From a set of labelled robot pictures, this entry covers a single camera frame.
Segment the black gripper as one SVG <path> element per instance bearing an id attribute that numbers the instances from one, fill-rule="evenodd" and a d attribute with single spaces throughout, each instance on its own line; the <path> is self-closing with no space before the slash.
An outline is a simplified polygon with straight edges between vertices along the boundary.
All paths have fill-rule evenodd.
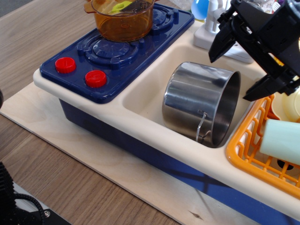
<path id="1" fill-rule="evenodd" d="M 209 49 L 213 63 L 237 42 L 266 72 L 243 97 L 255 101 L 275 92 L 290 95 L 300 85 L 300 2 L 286 0 L 267 14 L 244 0 L 232 0 L 218 19 L 220 31 Z"/>

